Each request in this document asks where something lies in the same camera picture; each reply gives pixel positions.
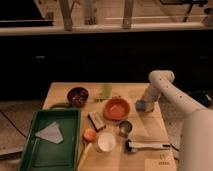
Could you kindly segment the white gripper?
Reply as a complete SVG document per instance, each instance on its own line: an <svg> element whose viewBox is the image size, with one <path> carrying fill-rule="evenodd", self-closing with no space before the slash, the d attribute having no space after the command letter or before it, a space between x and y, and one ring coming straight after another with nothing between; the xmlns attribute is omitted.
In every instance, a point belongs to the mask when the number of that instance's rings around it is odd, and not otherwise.
<svg viewBox="0 0 213 171"><path fill-rule="evenodd" d="M159 100L160 96L161 92L152 84L149 84L142 95L142 100L147 102L145 109L147 113L154 111L155 102Z"/></svg>

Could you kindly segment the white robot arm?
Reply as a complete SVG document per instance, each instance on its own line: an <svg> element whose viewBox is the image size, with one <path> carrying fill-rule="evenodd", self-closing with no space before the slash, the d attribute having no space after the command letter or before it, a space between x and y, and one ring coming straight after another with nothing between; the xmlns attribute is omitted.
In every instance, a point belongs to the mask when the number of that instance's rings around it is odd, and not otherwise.
<svg viewBox="0 0 213 171"><path fill-rule="evenodd" d="M151 111L163 94L185 115L177 171L213 171L213 110L175 87L171 70L151 71L148 78L143 111Z"/></svg>

